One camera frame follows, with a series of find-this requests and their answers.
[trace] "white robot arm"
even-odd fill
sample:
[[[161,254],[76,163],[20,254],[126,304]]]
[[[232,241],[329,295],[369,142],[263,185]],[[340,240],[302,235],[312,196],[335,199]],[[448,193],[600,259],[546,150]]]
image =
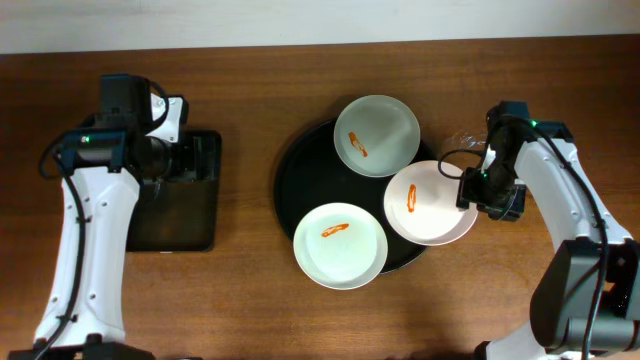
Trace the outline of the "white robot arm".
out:
[[[60,136],[43,155],[54,151],[63,175],[60,249],[34,348],[12,351],[10,360],[74,359],[77,353],[95,360],[154,359],[125,345],[121,290],[129,223],[141,185],[208,179],[209,169],[198,166],[208,138],[206,132],[183,136],[186,101],[142,77],[103,76],[101,105],[100,114]],[[50,178],[43,159],[41,174]]]
[[[476,359],[578,360],[585,351],[595,356],[638,349],[640,246],[597,196],[566,127],[528,118],[523,103],[503,102],[488,113],[483,161],[460,177],[457,205],[473,202],[492,219],[515,221],[529,188],[556,256],[534,293],[530,321],[481,344]],[[605,247],[612,255],[604,257],[609,271],[602,276],[615,283],[608,292],[598,281]],[[588,326],[596,298],[597,320]],[[591,350],[582,348],[585,331]]]

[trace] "orange sauce smear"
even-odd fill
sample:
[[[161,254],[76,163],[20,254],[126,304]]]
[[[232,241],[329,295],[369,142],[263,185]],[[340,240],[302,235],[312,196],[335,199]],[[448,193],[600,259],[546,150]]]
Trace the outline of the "orange sauce smear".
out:
[[[362,156],[367,157],[369,155],[367,154],[367,149],[364,148],[364,145],[362,145],[360,140],[358,140],[355,133],[349,133],[349,140],[351,140],[351,145],[356,148],[356,150],[360,151]]]
[[[411,184],[411,186],[409,186],[407,208],[409,208],[409,212],[414,212],[416,210],[416,186],[414,184]]]
[[[329,236],[337,233],[338,231],[344,230],[344,229],[346,229],[348,227],[349,227],[349,224],[340,224],[340,225],[332,226],[332,227],[330,227],[327,230],[322,232],[322,237],[329,237]]]

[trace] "white plate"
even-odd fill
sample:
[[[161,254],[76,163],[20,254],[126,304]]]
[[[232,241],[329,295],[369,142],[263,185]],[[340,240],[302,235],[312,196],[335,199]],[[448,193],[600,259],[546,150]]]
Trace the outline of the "white plate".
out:
[[[338,156],[351,170],[384,177],[413,160],[420,146],[420,125],[400,100],[370,95],[352,102],[340,113],[333,142]]]
[[[448,163],[442,163],[442,169],[453,176],[462,174],[462,170]],[[466,211],[456,207],[458,183],[438,172],[437,161],[407,166],[391,179],[384,194],[389,224],[400,236],[420,245],[444,245],[457,240],[478,217],[475,204]],[[410,195],[412,186],[415,196]]]
[[[331,203],[302,218],[293,236],[293,251],[313,281],[348,290],[380,273],[388,248],[384,230],[371,214],[355,205]]]

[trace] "black cable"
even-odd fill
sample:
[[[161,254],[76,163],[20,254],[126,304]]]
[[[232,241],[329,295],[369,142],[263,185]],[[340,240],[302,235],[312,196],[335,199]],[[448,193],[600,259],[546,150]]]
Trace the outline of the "black cable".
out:
[[[591,309],[589,310],[589,318],[587,319],[587,328],[585,329],[584,339],[582,341],[582,360],[588,360],[589,353],[591,352],[591,335],[593,334],[593,326],[595,324],[596,317],[598,316],[598,308],[600,307],[600,301],[602,300],[602,292],[604,291],[604,284],[607,278],[607,264],[609,263],[609,238],[607,237],[607,231],[606,231],[606,227],[605,227],[606,225],[605,225],[604,219],[600,214],[600,210],[598,209],[598,204],[596,203],[596,200],[593,197],[593,194],[587,187],[587,184],[584,182],[584,180],[582,180],[580,175],[578,175],[578,173],[575,171],[573,166],[571,166],[571,163],[567,161],[564,158],[564,156],[562,156],[562,153],[560,152],[560,150],[558,150],[556,145],[553,143],[553,141],[551,140],[551,138],[549,138],[547,134],[542,132],[540,129],[536,128],[529,120],[525,120],[523,118],[514,117],[514,116],[503,116],[502,119],[505,119],[507,121],[519,121],[519,122],[526,123],[529,126],[529,128],[533,129],[533,131],[536,134],[542,137],[549,144],[549,147],[551,147],[551,150],[553,150],[553,153],[556,155],[558,160],[560,160],[560,163],[562,164],[563,168],[569,172],[571,177],[573,177],[575,182],[578,184],[578,186],[584,193],[585,197],[587,198],[587,201],[591,206],[591,210],[593,210],[593,216],[595,217],[595,221],[596,221],[595,227],[600,232],[600,241],[602,243],[602,251],[600,252],[600,261],[598,264],[599,268],[598,268],[598,279],[596,282],[596,289],[593,292],[593,297],[591,299]]]
[[[91,114],[87,116],[80,123],[79,128],[63,132],[62,134],[58,135],[55,139],[53,139],[53,141],[49,145],[47,145],[45,150],[42,152],[42,155],[40,155],[40,160],[38,160],[38,173],[40,173],[40,176],[42,176],[45,180],[53,180],[61,177],[60,174],[58,175],[49,174],[44,169],[44,162],[47,161],[47,158],[49,157],[53,149],[55,149],[55,147],[62,141],[62,139],[64,139],[65,136],[67,136],[68,134],[74,131],[82,131],[84,130],[83,128],[93,126],[93,124],[95,123],[96,116],[97,114]]]
[[[483,151],[480,151],[480,150],[470,150],[470,149],[456,149],[456,150],[451,150],[451,151],[449,151],[449,152],[445,153],[444,155],[442,155],[442,156],[440,157],[440,160],[438,160],[438,171],[440,172],[440,174],[442,174],[442,176],[446,177],[447,179],[452,179],[452,180],[462,180],[462,177],[463,177],[464,175],[460,175],[460,176],[453,176],[453,175],[449,175],[449,174],[445,173],[445,172],[442,170],[442,162],[444,161],[444,159],[446,159],[446,158],[447,158],[447,156],[449,156],[449,155],[453,155],[453,154],[456,154],[456,153],[461,153],[461,152],[463,152],[463,153],[468,153],[468,154],[473,154],[473,155],[477,155],[477,156],[480,156],[480,157],[484,158],[484,155],[483,155],[483,154],[484,154],[484,152],[483,152]]]
[[[34,356],[34,360],[39,360],[44,356],[44,354],[49,350],[49,348],[53,345],[53,343],[58,340],[62,332],[69,324],[73,317],[73,309],[76,306],[76,302],[78,300],[78,292],[80,291],[80,279],[82,277],[82,263],[84,262],[84,248],[85,248],[85,240],[86,240],[86,219],[84,215],[84,209],[82,208],[82,201],[80,200],[80,195],[78,194],[78,189],[73,184],[71,177],[66,173],[62,162],[57,158],[56,155],[53,155],[53,160],[58,165],[58,169],[60,170],[60,174],[64,179],[64,182],[67,184],[69,191],[71,192],[71,196],[73,197],[73,202],[75,203],[77,212],[78,212],[78,253],[76,256],[76,268],[75,274],[73,277],[73,286],[71,288],[71,295],[69,297],[69,302],[67,303],[67,309],[64,312],[64,315],[59,316],[60,324],[53,332],[53,334],[47,339],[47,342],[44,346],[38,351],[38,353]]]
[[[162,124],[164,124],[164,121],[167,119],[167,116],[169,115],[169,97],[167,96],[167,93],[164,92],[164,89],[155,81],[149,80],[149,85],[158,93],[158,95],[160,95],[162,101],[164,101],[164,113],[158,119],[153,121],[151,130],[146,131],[145,133],[150,133],[162,126]]]

